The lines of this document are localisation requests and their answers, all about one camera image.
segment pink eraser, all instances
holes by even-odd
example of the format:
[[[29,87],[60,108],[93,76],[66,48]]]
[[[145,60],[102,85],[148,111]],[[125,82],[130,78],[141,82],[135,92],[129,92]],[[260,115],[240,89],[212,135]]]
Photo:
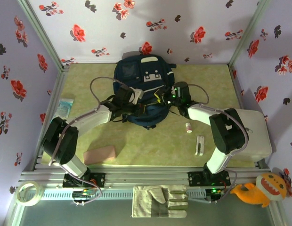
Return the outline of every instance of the pink eraser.
[[[84,164],[87,166],[112,160],[114,158],[116,158],[116,152],[113,145],[88,150],[87,152],[83,153]]]

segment wall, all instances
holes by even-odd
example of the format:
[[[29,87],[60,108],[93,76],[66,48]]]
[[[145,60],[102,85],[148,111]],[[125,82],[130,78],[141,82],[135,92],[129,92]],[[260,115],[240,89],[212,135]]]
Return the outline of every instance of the wall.
[[[233,70],[244,107],[266,117],[274,149],[267,162],[292,196],[292,0],[271,1]],[[292,225],[292,197],[283,204]]]
[[[64,64],[158,54],[177,64],[228,63],[258,0],[29,0]]]
[[[0,0],[0,225],[33,157],[57,74],[17,1]]]

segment gray work glove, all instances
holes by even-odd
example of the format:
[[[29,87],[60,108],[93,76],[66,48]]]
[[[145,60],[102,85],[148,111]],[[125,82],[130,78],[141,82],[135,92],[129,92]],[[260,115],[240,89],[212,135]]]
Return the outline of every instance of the gray work glove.
[[[188,207],[184,185],[136,186],[133,189],[132,217],[185,218]]]

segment orange stuffed toy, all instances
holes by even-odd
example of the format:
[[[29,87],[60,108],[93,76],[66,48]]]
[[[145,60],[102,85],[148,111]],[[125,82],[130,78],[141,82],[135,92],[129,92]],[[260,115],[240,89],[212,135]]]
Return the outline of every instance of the orange stuffed toy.
[[[262,204],[267,207],[270,201],[280,201],[286,196],[285,181],[276,174],[264,173],[257,177],[256,185],[244,184],[248,191],[243,191],[243,185],[237,185],[231,194],[236,194],[239,199],[248,204]]]

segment clear tape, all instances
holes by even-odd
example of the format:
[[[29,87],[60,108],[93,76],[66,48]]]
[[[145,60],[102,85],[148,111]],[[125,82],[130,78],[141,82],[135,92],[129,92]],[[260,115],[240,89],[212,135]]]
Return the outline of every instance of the clear tape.
[[[35,189],[35,195],[33,196],[32,199],[26,200],[28,196],[29,187],[32,186]],[[16,202],[23,206],[33,206],[41,200],[44,191],[45,191],[44,187],[39,185],[35,181],[26,181],[22,183],[16,190]]]

